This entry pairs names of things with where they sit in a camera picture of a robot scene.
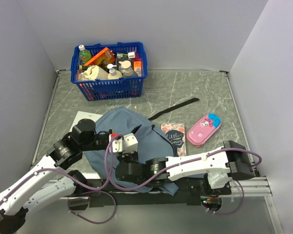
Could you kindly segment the blue student backpack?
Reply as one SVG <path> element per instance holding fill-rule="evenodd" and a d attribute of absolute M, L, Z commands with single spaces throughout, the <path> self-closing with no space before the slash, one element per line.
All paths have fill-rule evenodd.
<path fill-rule="evenodd" d="M 107 131 L 112 129 L 113 132 L 127 135 L 135 128 L 140 126 L 134 135 L 138 140 L 138 159 L 141 163 L 147 160 L 159 157 L 174 156 L 173 146 L 169 142 L 165 133 L 155 126 L 146 117 L 133 112 L 125 107 L 119 107 L 112 111 L 105 113 L 101 118 L 96 121 L 96 130 L 98 132 Z M 85 151 L 84 154 L 91 165 L 92 169 L 96 171 L 102 178 L 106 178 L 105 172 L 105 150 L 100 151 Z M 116 159 L 116 154 L 113 154 L 113 171 L 112 179 L 119 186 L 125 188 L 132 188 L 138 186 L 136 183 L 119 181 L 115 177 L 115 169 L 119 164 Z M 169 195 L 174 196 L 178 191 L 178 186 L 175 183 L 165 183 L 160 189 Z"/>

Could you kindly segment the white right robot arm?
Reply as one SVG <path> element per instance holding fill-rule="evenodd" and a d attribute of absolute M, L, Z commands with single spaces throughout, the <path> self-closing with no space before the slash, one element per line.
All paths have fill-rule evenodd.
<path fill-rule="evenodd" d="M 184 177 L 204 174 L 204 190 L 214 194 L 230 180 L 255 177 L 249 154 L 244 146 L 231 140 L 207 153 L 154 158 L 145 163 L 140 163 L 138 154 L 132 153 L 119 158 L 115 176 L 119 181 L 162 187 Z"/>

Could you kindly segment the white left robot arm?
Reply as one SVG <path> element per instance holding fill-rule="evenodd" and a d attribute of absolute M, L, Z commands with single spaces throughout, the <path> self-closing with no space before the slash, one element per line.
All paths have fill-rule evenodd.
<path fill-rule="evenodd" d="M 111 134 L 111 130 L 97 133 L 94 121 L 82 119 L 54 143 L 34 168 L 0 193 L 0 234 L 15 233 L 28 213 L 59 198 L 99 191 L 100 187 L 88 186 L 78 170 L 66 170 L 81 160 L 83 152 L 107 149 Z"/>

